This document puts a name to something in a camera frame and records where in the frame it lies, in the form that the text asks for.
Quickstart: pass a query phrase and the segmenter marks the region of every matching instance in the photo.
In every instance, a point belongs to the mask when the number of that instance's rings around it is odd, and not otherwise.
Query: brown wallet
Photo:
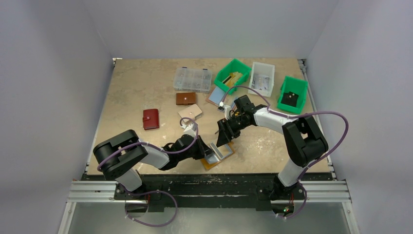
[[[177,105],[193,105],[196,104],[196,93],[178,93],[176,94]]]

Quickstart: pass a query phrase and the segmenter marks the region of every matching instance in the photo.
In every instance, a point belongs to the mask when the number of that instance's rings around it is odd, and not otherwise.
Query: beige card holder
[[[187,117],[187,118],[191,118],[191,119],[195,120],[195,119],[201,117],[202,111],[201,111],[201,109],[199,108],[199,106],[197,104],[193,104],[193,105],[179,111],[178,114],[181,116],[181,118]]]

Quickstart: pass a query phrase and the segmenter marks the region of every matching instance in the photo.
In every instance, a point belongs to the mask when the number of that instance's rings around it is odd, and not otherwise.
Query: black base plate
[[[270,211],[272,206],[269,193],[277,173],[259,174],[207,174],[207,175],[141,175],[146,191],[163,190],[172,194],[179,207],[187,208],[254,208]],[[86,175],[82,180],[104,180],[101,175]],[[306,173],[302,180],[333,180],[331,173]],[[303,199],[303,194],[294,190],[295,199]],[[133,197],[120,191],[115,200],[144,200],[143,196]],[[170,197],[151,194],[150,212],[162,212],[165,207],[174,207]]]

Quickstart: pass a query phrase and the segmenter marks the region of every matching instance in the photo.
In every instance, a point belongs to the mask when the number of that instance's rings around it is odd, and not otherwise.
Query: white plastic bin
[[[266,63],[253,62],[249,87],[255,89],[264,97],[270,97],[274,87],[275,66]]]

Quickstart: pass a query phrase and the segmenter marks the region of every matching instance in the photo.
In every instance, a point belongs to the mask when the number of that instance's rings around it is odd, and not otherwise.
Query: wallet
[[[158,109],[143,110],[143,128],[145,130],[159,128],[159,112]]]
[[[219,106],[219,102],[221,101],[224,95],[224,90],[220,89],[219,87],[215,87],[214,91],[212,91],[212,93],[210,93],[209,96],[206,98],[206,101],[216,106]]]
[[[196,93],[178,93],[176,94],[177,105],[192,105],[196,104]]]
[[[226,145],[223,145],[223,146],[219,147],[218,150],[220,151],[221,154],[224,154],[225,157],[221,158],[221,160],[219,160],[215,163],[210,164],[210,163],[208,163],[208,161],[205,158],[202,158],[200,161],[201,161],[202,165],[204,166],[204,168],[208,171],[209,169],[215,167],[218,163],[221,163],[222,161],[224,161],[224,159],[227,159],[229,156],[233,155],[235,153],[235,150],[232,147],[233,144],[234,144],[233,142],[230,142]]]
[[[181,118],[188,117],[188,118],[195,120],[196,118],[201,117],[202,111],[197,104],[193,104],[179,111],[178,114],[181,116]]]

